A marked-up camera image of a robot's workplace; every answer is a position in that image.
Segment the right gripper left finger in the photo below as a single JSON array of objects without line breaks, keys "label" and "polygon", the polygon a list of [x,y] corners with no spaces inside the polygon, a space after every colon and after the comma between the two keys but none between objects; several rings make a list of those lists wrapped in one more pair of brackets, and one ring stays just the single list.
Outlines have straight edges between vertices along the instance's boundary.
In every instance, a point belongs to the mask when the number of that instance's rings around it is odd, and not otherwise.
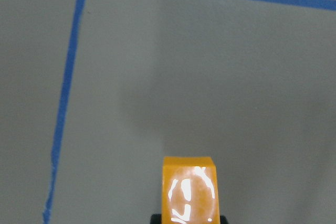
[{"label": "right gripper left finger", "polygon": [[150,218],[150,224],[161,224],[162,223],[162,215],[161,214],[153,214]]}]

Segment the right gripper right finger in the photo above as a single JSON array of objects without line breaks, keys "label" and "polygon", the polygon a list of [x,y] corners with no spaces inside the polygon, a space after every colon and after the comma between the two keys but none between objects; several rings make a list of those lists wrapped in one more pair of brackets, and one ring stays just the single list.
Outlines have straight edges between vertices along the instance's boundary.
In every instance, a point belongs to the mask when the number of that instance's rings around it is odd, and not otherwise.
[{"label": "right gripper right finger", "polygon": [[220,215],[220,224],[227,224],[227,218],[224,215]]}]

